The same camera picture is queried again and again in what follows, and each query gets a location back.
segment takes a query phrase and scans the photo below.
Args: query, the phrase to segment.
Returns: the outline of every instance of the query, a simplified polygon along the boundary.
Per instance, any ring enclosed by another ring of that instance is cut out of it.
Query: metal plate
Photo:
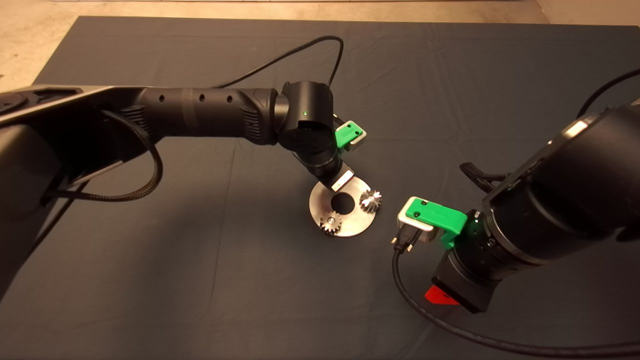
[[[327,189],[321,183],[317,183],[314,189],[311,190],[311,196],[309,197],[311,217],[319,227],[320,218],[333,211],[331,207],[333,196],[338,193],[347,193],[351,196],[355,205],[353,211],[341,215],[342,225],[340,231],[335,233],[334,236],[346,238],[358,235],[365,231],[376,217],[376,213],[367,213],[359,205],[360,196],[367,190],[371,190],[369,185],[355,176],[337,193]]]

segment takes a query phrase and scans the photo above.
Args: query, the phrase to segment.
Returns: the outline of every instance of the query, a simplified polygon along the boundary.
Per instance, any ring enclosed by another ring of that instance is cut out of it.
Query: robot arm
[[[167,136],[242,137],[292,151],[331,192],[353,177],[340,154],[355,139],[345,143],[338,136],[341,120],[322,83],[287,83],[281,94],[111,86],[34,86],[0,94],[0,298],[51,210],[44,194],[85,183],[148,150],[103,111],[134,123],[151,145]]]
[[[405,207],[398,215],[404,227],[396,238],[407,247],[419,236],[433,239],[442,229],[449,249],[433,283],[472,313],[485,312],[507,276],[572,254],[620,229],[619,241],[640,238],[638,149],[640,104],[581,117],[491,186],[481,210],[465,215],[414,199],[410,203],[418,208]],[[406,233],[416,235],[407,238]]]

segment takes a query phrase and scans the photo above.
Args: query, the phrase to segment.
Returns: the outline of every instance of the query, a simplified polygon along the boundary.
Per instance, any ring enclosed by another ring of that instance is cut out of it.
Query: concrete floor
[[[79,15],[537,24],[640,24],[638,0],[393,3],[1,0],[0,92],[30,85]]]

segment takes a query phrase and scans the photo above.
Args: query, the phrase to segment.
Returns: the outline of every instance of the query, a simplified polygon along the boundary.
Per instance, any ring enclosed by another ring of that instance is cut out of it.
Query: gear
[[[320,228],[329,235],[334,235],[340,231],[342,226],[342,217],[340,214],[332,211],[320,218]]]
[[[360,207],[367,213],[375,213],[382,205],[382,194],[376,190],[367,190],[360,196]]]

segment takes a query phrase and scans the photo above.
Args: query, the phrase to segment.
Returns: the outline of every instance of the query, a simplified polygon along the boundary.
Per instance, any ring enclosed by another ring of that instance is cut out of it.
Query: hole
[[[355,201],[348,193],[337,193],[331,198],[331,208],[338,214],[347,215],[355,206]]]

